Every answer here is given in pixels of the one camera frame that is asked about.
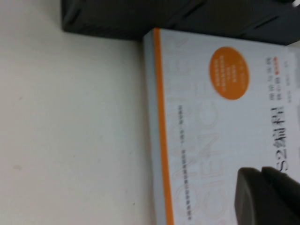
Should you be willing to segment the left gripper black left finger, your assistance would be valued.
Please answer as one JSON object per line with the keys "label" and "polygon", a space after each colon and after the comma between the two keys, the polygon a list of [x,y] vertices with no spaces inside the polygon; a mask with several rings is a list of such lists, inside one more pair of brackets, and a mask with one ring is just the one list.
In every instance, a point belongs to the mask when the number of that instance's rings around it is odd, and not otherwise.
{"label": "left gripper black left finger", "polygon": [[239,225],[298,225],[300,205],[288,205],[255,168],[238,170],[235,213]]}

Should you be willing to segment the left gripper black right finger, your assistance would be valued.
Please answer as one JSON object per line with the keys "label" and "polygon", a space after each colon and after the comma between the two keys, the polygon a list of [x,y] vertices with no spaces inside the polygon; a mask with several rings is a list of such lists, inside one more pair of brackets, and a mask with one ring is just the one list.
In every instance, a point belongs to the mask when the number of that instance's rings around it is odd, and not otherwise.
{"label": "left gripper black right finger", "polygon": [[285,203],[300,204],[300,184],[297,181],[273,167],[263,167],[261,173]]}

